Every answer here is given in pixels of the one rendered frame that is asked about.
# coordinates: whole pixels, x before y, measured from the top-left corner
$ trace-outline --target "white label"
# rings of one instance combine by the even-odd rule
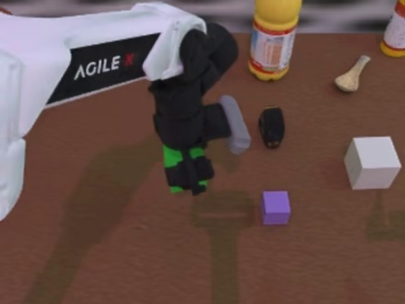
[[[385,30],[384,41],[394,49],[405,49],[405,18],[396,12]]]
[[[251,59],[264,71],[275,72],[287,68],[291,59],[296,29],[285,35],[271,35],[254,29]]]

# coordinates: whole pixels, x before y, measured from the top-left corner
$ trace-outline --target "white box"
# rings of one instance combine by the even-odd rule
[[[355,137],[344,158],[353,190],[387,189],[401,169],[391,137]]]

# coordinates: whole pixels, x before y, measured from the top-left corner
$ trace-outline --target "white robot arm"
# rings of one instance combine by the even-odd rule
[[[205,22],[165,3],[27,18],[0,13],[0,221],[23,186],[25,141],[43,109],[140,79],[182,73],[179,47]]]

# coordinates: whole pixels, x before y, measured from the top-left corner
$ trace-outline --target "bottle label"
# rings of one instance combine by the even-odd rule
[[[266,30],[254,22],[250,61],[259,71],[275,73],[285,70],[290,62],[296,27],[284,31]]]
[[[384,33],[385,44],[392,49],[405,49],[405,6],[400,2]]]

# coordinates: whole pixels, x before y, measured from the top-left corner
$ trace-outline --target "dark background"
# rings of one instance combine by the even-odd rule
[[[254,0],[168,0],[232,32],[251,28]],[[396,0],[303,0],[301,32],[381,32]],[[134,0],[1,0],[15,15],[66,16],[125,10]]]

